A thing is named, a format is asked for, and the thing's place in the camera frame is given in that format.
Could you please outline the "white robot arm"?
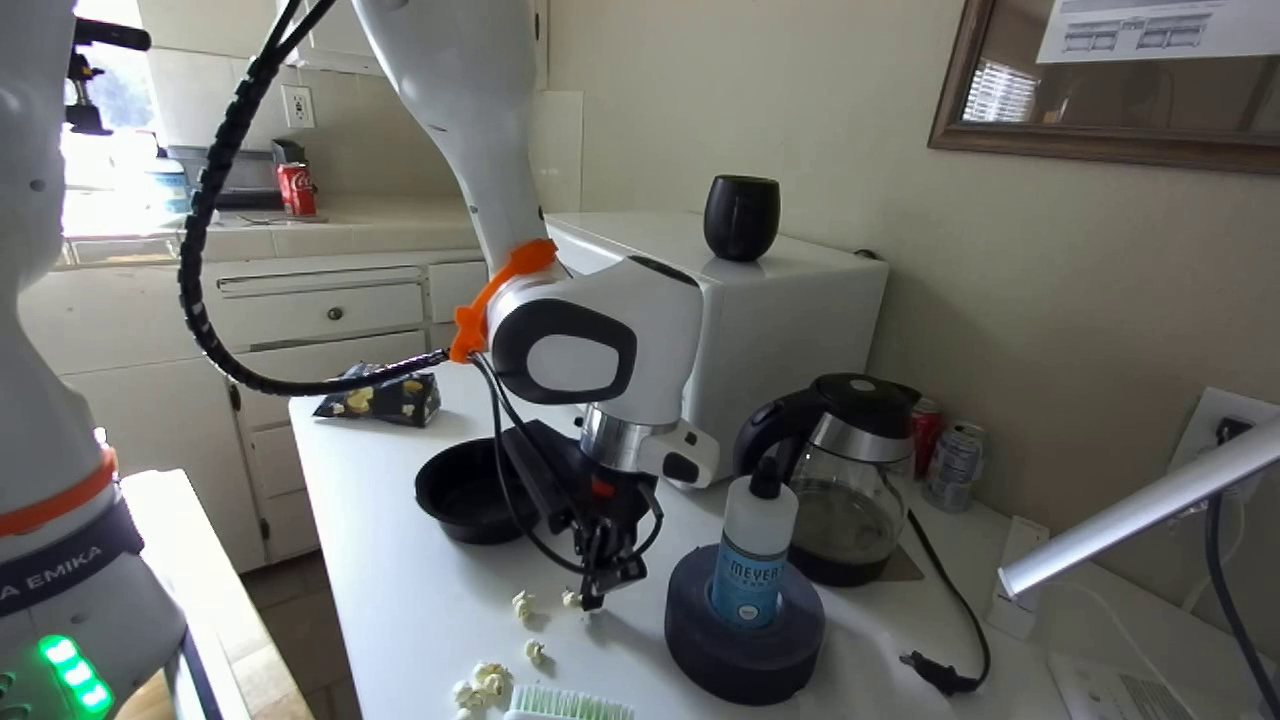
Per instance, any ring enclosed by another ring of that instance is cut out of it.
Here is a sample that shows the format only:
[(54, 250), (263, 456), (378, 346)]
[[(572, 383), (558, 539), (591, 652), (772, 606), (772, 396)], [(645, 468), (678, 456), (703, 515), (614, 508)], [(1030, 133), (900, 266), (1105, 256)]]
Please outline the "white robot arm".
[[(339, 0), (289, 0), (249, 61), (185, 214), (179, 310), (227, 378), (274, 391), (217, 336), (205, 241), (225, 175), (293, 47)], [(659, 480), (703, 480), (678, 391), (701, 331), (695, 282), (649, 256), (575, 274), (546, 241), (528, 167), (530, 20), (525, 0), (349, 0), (398, 102), (448, 160), (487, 282), (456, 308), (443, 346), (530, 405), (588, 413), (588, 484), (558, 518), (575, 527), (581, 598), (645, 576), (636, 518)], [(54, 264), (64, 229), (64, 84), (85, 41), (140, 47), (140, 28), (85, 20), (77, 0), (0, 0), (0, 462), (4, 598), (0, 714), (111, 720), (189, 640), (189, 619), (145, 559), (93, 413), (32, 342), (21, 295)]]

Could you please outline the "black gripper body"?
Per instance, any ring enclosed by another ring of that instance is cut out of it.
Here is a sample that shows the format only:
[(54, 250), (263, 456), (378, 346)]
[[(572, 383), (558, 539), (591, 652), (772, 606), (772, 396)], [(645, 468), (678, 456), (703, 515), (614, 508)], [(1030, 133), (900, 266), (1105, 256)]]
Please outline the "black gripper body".
[(572, 537), (575, 567), (588, 556), (614, 567), (614, 556), (649, 551), (662, 523), (651, 476), (602, 468), (564, 434), (530, 453), (530, 497), (538, 518)]

